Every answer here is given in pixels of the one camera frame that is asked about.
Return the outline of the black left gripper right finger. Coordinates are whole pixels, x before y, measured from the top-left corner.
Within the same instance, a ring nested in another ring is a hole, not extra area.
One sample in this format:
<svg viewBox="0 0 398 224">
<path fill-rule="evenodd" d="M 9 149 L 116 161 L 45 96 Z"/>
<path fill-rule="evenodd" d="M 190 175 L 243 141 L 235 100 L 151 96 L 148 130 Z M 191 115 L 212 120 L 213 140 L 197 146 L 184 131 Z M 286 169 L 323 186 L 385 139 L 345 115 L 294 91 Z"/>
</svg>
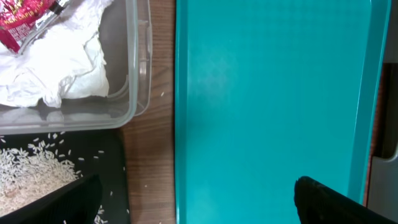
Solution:
<svg viewBox="0 0 398 224">
<path fill-rule="evenodd" d="M 396 224 L 307 176 L 295 182 L 294 204 L 301 224 Z"/>
</svg>

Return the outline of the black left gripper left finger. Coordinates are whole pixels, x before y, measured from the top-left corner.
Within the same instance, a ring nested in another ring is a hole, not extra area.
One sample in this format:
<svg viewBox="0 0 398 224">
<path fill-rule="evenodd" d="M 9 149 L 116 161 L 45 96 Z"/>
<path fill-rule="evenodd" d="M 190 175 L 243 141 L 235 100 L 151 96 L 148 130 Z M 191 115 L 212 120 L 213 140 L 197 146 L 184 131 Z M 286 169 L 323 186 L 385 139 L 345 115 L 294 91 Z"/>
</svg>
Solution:
<svg viewBox="0 0 398 224">
<path fill-rule="evenodd" d="M 1 217 L 1 223 L 93 223 L 102 195 L 99 175 L 87 175 Z"/>
</svg>

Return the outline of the white napkin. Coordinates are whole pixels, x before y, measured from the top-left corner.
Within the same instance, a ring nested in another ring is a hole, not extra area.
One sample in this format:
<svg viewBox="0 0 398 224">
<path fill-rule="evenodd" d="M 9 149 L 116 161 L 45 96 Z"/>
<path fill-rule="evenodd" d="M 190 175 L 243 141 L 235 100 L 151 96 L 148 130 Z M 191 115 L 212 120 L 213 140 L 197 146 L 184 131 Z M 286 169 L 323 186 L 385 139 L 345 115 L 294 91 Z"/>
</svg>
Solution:
<svg viewBox="0 0 398 224">
<path fill-rule="evenodd" d="M 59 108 L 63 99 L 106 97 L 109 82 L 99 40 L 103 13 L 113 0 L 71 1 L 22 54 L 1 43 L 1 104 Z"/>
</svg>

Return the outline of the red foil wrapper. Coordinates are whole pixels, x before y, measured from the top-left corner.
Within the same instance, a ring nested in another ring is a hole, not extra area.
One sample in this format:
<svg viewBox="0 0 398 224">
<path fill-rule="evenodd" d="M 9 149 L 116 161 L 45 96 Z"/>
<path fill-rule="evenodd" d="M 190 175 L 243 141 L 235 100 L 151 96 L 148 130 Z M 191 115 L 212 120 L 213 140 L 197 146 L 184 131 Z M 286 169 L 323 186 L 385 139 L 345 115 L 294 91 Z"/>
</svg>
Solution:
<svg viewBox="0 0 398 224">
<path fill-rule="evenodd" d="M 1 43 L 20 55 L 41 35 L 71 0 L 1 0 Z"/>
</svg>

